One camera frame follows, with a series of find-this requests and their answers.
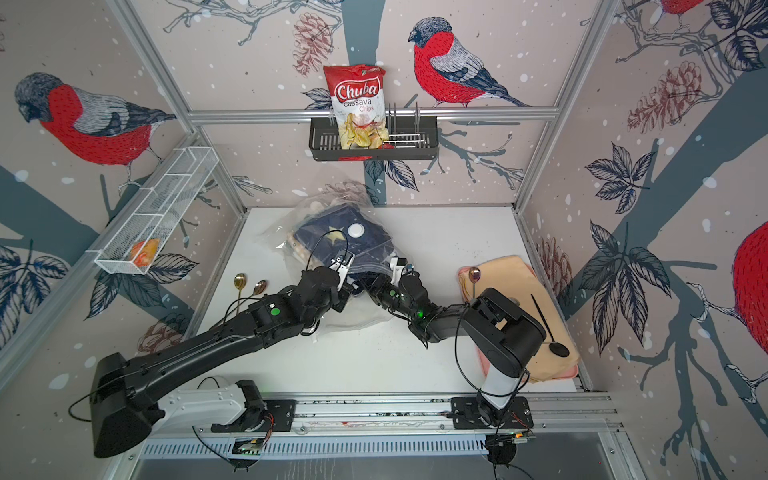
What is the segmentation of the navy star blanket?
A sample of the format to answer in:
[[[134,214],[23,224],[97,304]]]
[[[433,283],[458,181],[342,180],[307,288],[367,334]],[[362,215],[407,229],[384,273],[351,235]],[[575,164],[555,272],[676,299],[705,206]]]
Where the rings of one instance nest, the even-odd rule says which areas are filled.
[[[370,220],[353,203],[341,203],[321,210],[326,231],[306,262],[310,267],[330,267],[335,257],[350,252],[354,255],[348,273],[350,276],[366,272],[391,273],[390,259],[396,254],[395,246],[382,225]]]

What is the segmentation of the clear plastic vacuum bag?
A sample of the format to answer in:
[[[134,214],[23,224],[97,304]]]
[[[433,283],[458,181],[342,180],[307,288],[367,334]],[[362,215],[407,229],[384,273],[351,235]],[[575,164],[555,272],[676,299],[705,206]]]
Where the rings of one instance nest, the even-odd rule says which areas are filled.
[[[348,303],[343,312],[324,316],[322,334],[362,330],[392,318],[373,303],[368,288],[379,274],[391,278],[393,259],[405,253],[378,221],[365,184],[325,185],[275,220],[259,242],[283,255],[293,280],[322,266],[346,275]]]

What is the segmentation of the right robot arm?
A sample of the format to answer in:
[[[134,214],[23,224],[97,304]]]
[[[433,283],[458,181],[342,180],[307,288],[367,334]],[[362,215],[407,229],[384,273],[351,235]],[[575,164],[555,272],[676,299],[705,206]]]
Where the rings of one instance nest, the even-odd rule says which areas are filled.
[[[416,272],[393,281],[381,273],[368,273],[361,283],[374,304],[408,323],[410,332],[424,345],[469,337],[490,363],[468,422],[506,428],[512,403],[529,382],[529,362],[545,341],[545,329],[518,304],[494,288],[462,304],[439,306],[431,301]]]

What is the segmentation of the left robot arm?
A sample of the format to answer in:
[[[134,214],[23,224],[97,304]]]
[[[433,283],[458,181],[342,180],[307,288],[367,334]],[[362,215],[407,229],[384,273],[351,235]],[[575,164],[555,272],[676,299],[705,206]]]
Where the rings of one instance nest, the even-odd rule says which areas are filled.
[[[331,309],[342,311],[344,283],[345,275],[329,267],[306,270],[296,286],[189,340],[132,360],[119,353],[102,358],[88,395],[94,456],[109,458],[145,440],[165,417],[159,401],[186,382],[308,332]]]

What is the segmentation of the red Chuba chips bag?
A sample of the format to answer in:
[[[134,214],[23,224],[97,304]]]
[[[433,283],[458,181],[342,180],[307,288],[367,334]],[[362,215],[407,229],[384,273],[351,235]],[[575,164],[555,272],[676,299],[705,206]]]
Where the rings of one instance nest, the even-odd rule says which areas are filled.
[[[379,149],[389,140],[379,66],[324,66],[331,107],[344,150]]]

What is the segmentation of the copper spoon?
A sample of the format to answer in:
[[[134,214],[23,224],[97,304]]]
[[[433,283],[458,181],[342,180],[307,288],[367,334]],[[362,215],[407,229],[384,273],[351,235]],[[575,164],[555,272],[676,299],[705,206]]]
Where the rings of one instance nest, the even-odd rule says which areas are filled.
[[[239,306],[242,306],[246,300],[255,300],[259,295],[265,292],[268,284],[269,282],[266,279],[259,280],[255,284],[252,294],[239,300]]]

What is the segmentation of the gold spoon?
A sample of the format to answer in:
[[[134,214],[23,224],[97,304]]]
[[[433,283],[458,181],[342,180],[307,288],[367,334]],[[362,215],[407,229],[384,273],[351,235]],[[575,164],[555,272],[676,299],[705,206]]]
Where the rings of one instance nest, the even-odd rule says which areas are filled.
[[[234,286],[237,289],[237,298],[234,302],[235,306],[235,313],[238,314],[240,311],[240,305],[242,303],[242,292],[245,289],[247,285],[248,277],[246,273],[238,273],[235,275],[234,278]]]

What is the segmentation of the beige pink cutting board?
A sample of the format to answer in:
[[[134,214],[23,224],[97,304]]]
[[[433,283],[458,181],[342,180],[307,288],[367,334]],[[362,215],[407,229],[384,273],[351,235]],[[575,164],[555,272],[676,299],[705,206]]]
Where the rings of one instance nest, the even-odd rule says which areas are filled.
[[[458,271],[457,279],[464,300],[472,298],[472,287],[479,295],[486,288],[495,288],[507,297],[519,301],[523,310],[539,320],[538,310],[532,297],[536,299],[547,325],[554,334],[554,339],[568,350],[567,357],[552,353],[547,345],[542,345],[538,353],[528,364],[536,382],[574,379],[578,375],[580,356],[565,326],[561,315],[551,299],[549,292],[534,275],[530,266],[519,256],[507,256],[481,264],[480,280],[473,284],[469,279],[470,267]]]

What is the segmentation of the orange item in basket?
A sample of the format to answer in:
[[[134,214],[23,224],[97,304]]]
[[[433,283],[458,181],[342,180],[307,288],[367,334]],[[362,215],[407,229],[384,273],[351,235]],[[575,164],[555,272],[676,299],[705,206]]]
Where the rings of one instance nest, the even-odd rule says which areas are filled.
[[[129,260],[139,269],[148,268],[157,256],[159,246],[159,239],[140,241],[131,247]]]

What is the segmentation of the black spoon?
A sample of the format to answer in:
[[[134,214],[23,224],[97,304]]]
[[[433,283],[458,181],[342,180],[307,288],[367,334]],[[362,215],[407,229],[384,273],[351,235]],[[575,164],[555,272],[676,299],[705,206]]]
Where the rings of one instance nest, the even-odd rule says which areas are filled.
[[[544,325],[545,331],[547,333],[548,339],[545,341],[545,344],[548,346],[549,351],[560,358],[567,358],[570,355],[570,350],[561,342],[557,341],[553,335],[553,332],[547,322],[546,317],[544,316],[544,313],[535,298],[534,295],[531,295],[531,299],[533,301],[533,304],[537,310],[538,316],[540,318],[540,321]]]

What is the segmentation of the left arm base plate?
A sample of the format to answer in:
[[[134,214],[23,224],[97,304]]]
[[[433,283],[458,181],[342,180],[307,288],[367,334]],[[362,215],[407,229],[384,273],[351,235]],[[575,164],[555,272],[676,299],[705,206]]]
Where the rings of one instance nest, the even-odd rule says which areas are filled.
[[[291,399],[247,400],[242,411],[227,423],[213,423],[212,433],[268,433],[291,430],[297,403]]]

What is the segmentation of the black wall shelf basket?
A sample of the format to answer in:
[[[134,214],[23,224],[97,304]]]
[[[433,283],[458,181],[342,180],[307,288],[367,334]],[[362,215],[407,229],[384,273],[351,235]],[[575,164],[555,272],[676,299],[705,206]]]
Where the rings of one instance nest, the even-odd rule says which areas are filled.
[[[395,116],[363,126],[348,118],[338,127],[313,118],[309,147],[316,161],[431,160],[439,148],[437,119]]]

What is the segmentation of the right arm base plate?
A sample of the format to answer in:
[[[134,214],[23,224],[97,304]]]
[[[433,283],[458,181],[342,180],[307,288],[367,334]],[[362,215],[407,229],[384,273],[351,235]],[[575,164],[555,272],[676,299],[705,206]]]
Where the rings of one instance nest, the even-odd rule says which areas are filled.
[[[497,409],[482,396],[453,397],[448,417],[456,430],[516,429],[534,426],[528,399],[516,397]]]

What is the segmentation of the white mesh wall basket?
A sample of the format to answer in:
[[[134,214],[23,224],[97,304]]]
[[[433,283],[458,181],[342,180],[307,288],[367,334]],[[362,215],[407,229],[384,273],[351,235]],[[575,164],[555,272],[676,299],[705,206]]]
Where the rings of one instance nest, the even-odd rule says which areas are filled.
[[[95,264],[108,274],[146,274],[218,163],[210,147],[179,149],[159,180],[140,190],[138,206],[99,251]],[[134,244],[148,239],[160,240],[159,251],[148,268],[139,269],[128,255]]]

